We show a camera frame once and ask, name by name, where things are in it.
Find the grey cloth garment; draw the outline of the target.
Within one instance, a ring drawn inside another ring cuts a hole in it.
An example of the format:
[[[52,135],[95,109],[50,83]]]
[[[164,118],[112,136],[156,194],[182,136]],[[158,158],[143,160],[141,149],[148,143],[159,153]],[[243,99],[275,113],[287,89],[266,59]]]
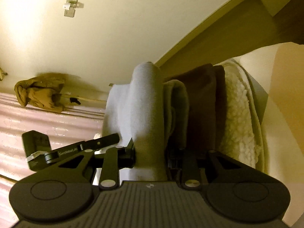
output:
[[[102,135],[118,133],[121,145],[133,141],[137,159],[130,180],[167,180],[165,153],[185,147],[189,107],[185,85],[163,81],[150,62],[135,67],[129,84],[111,88]]]

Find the pink curtain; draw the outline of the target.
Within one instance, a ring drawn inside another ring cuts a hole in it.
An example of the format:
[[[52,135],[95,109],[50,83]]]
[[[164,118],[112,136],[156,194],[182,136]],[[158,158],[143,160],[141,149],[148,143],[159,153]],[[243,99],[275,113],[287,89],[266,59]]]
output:
[[[1,93],[1,227],[11,227],[18,218],[9,203],[9,191],[20,179],[33,174],[24,151],[22,135],[34,130],[30,137],[31,153],[51,151],[79,141],[93,139],[101,133],[105,110],[81,102],[61,113],[27,105],[23,107],[15,95]]]

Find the cream fleece folded blanket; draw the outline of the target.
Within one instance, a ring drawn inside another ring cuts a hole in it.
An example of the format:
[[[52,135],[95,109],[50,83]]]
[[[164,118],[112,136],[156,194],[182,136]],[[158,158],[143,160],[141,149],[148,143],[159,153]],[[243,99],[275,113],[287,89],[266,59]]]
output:
[[[225,71],[227,114],[219,151],[264,171],[264,147],[253,92],[245,71],[234,60],[217,64]]]

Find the tan jacket hanging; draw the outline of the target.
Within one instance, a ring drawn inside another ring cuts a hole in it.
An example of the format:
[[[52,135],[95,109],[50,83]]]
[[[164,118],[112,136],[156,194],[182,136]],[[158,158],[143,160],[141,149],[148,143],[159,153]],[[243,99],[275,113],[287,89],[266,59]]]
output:
[[[45,73],[28,80],[21,80],[14,86],[15,95],[23,107],[32,105],[50,112],[61,113],[61,91],[67,80],[66,74]]]

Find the brown folded garment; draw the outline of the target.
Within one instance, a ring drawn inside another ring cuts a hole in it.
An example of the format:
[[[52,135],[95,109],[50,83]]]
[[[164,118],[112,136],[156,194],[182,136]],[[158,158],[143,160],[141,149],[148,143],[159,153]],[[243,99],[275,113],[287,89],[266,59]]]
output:
[[[215,150],[224,136],[227,114],[224,68],[205,64],[165,79],[170,80],[182,82],[188,94],[186,146]]]

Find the pink blue checkered quilt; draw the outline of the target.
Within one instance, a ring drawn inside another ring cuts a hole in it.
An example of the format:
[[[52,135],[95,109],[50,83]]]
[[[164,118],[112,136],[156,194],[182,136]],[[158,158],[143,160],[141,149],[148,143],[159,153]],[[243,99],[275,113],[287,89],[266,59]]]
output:
[[[303,45],[266,46],[240,56],[255,90],[265,171],[303,187]]]

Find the dark wooden bed frame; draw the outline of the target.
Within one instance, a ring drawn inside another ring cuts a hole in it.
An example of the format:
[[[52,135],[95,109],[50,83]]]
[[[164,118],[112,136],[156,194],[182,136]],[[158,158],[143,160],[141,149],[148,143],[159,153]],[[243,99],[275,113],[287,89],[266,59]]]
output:
[[[164,77],[217,64],[277,43],[303,44],[303,0],[291,0],[271,16],[261,0],[225,4],[157,63]]]

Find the white wall switch box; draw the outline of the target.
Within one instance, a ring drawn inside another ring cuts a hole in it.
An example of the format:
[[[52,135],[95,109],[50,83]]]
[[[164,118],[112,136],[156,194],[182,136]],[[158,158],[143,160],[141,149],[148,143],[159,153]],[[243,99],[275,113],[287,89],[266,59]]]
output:
[[[66,0],[62,8],[64,9],[64,16],[73,18],[77,8],[83,8],[84,4],[78,0]]]

